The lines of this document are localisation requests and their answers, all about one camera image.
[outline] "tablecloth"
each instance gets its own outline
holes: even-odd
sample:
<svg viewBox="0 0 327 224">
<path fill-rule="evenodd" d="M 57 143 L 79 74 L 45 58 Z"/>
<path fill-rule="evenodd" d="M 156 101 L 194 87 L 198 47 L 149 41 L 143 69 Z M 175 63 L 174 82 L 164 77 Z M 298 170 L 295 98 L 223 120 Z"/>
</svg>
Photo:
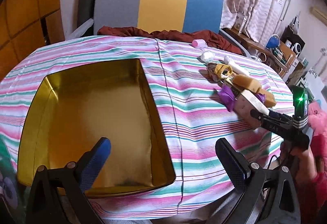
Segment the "tablecloth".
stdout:
<svg viewBox="0 0 327 224">
<path fill-rule="evenodd" d="M 268 66 L 208 47 L 222 60 L 232 57 L 271 91 L 274 110 L 294 114 L 292 93 Z M 265 165 L 279 154 L 282 139 L 251 127 L 220 103 L 220 87 L 199 60 L 202 51 L 188 43 L 142 37 L 92 36 L 37 49 L 0 83 L 0 138 L 17 169 L 25 117 L 42 79 L 67 68 L 115 59 L 139 58 L 149 82 L 176 173 L 170 186 L 133 196 L 91 199 L 102 218 L 146 219 L 171 216 L 202 207 L 233 189 L 215 154 L 225 137 L 249 161 Z"/>
</svg>

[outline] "gold box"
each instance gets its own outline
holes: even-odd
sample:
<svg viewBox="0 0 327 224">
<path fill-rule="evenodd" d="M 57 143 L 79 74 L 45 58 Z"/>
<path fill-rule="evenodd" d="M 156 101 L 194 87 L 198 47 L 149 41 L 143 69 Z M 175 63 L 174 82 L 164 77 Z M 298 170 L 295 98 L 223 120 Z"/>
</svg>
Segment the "gold box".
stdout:
<svg viewBox="0 0 327 224">
<path fill-rule="evenodd" d="M 175 172 L 139 59 L 97 62 L 47 75 L 28 110 L 18 180 L 36 169 L 78 161 L 101 137 L 111 154 L 87 197 L 120 196 L 167 186 Z"/>
</svg>

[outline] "brown blanket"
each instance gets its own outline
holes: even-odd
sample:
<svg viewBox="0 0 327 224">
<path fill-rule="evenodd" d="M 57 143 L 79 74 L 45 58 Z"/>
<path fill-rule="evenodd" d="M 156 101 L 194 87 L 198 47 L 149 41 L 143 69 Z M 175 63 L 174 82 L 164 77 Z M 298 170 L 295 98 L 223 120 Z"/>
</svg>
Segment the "brown blanket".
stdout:
<svg viewBox="0 0 327 224">
<path fill-rule="evenodd" d="M 220 50 L 226 50 L 231 53 L 242 55 L 241 50 L 229 43 L 223 36 L 216 34 L 210 30 L 201 30 L 194 33 L 182 33 L 177 30 L 170 31 L 153 31 L 148 33 L 142 29 L 135 27 L 102 27 L 98 31 L 98 35 L 118 36 L 118 37 L 148 37 L 160 40 L 174 40 L 180 42 L 192 43 L 194 39 L 203 39 L 210 47 Z"/>
</svg>

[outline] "purple cloth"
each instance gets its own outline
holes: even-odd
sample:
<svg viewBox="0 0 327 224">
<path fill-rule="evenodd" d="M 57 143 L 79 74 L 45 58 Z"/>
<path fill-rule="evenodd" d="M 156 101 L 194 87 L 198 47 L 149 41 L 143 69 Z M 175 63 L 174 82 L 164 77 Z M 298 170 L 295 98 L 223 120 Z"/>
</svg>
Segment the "purple cloth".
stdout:
<svg viewBox="0 0 327 224">
<path fill-rule="evenodd" d="M 219 92 L 219 97 L 228 111 L 233 111 L 235 104 L 235 96 L 230 87 L 223 85 L 222 90 Z"/>
<path fill-rule="evenodd" d="M 257 97 L 258 100 L 260 100 L 262 102 L 262 104 L 264 104 L 265 94 L 258 93 L 258 94 L 255 94 L 255 96 Z"/>
</svg>

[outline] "metal bolt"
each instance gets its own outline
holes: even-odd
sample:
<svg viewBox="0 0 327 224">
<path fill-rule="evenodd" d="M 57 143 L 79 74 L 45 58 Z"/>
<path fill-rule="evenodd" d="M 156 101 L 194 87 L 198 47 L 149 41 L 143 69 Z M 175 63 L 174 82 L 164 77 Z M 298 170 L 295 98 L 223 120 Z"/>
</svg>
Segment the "metal bolt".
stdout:
<svg viewBox="0 0 327 224">
<path fill-rule="evenodd" d="M 73 169 L 76 167 L 76 163 L 74 161 L 71 161 L 67 164 L 67 168 L 68 169 Z"/>
<path fill-rule="evenodd" d="M 282 171 L 283 171 L 283 172 L 286 172 L 286 173 L 287 173 L 288 170 L 289 170 L 289 169 L 288 169 L 286 166 L 283 166 L 283 167 L 282 167 Z"/>
<path fill-rule="evenodd" d="M 258 163 L 255 163 L 255 162 L 251 163 L 251 167 L 252 167 L 253 169 L 255 169 L 255 170 L 257 170 L 257 169 L 260 168 L 259 164 L 258 164 Z"/>
<path fill-rule="evenodd" d="M 38 171 L 44 171 L 44 169 L 45 169 L 44 165 L 41 165 L 41 166 L 38 167 Z"/>
</svg>

